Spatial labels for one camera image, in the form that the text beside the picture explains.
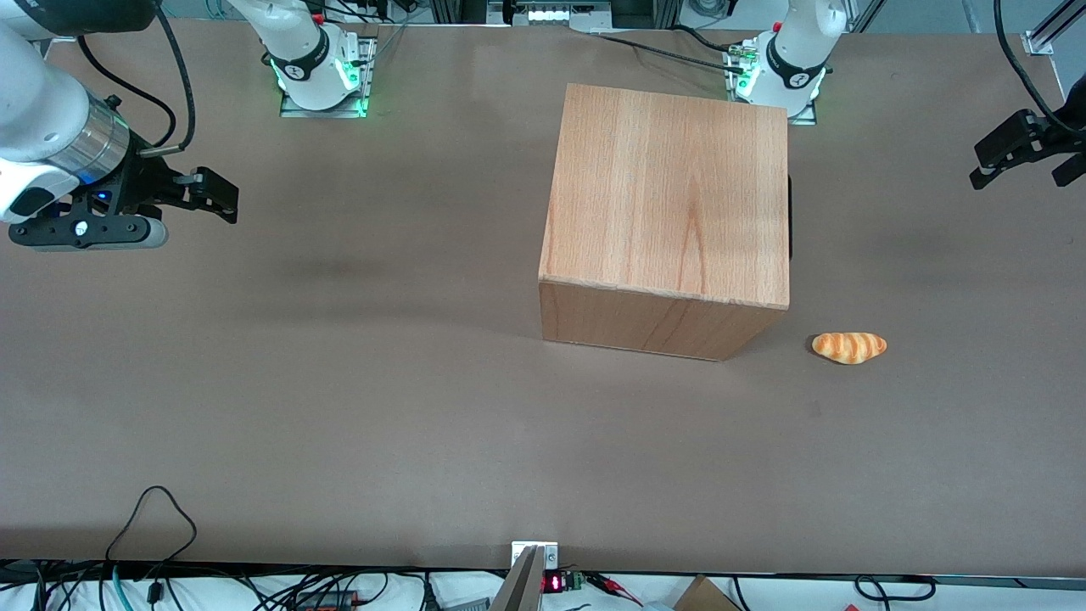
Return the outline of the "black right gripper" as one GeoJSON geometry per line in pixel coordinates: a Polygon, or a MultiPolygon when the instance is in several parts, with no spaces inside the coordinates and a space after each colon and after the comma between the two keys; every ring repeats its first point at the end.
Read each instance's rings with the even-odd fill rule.
{"type": "Polygon", "coordinates": [[[8,238],[37,251],[159,249],[168,240],[160,206],[209,211],[236,224],[238,201],[238,187],[209,167],[184,174],[164,160],[128,152],[101,181],[13,225],[8,238]]]}

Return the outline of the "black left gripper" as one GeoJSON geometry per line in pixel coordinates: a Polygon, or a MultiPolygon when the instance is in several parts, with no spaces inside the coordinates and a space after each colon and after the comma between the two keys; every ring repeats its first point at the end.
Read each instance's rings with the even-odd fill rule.
{"type": "Polygon", "coordinates": [[[1003,171],[1062,154],[1072,155],[1051,176],[1060,188],[1072,184],[1086,174],[1083,124],[1085,109],[1056,109],[1040,117],[1019,109],[974,144],[978,167],[969,176],[971,184],[985,189],[1003,171]]]}

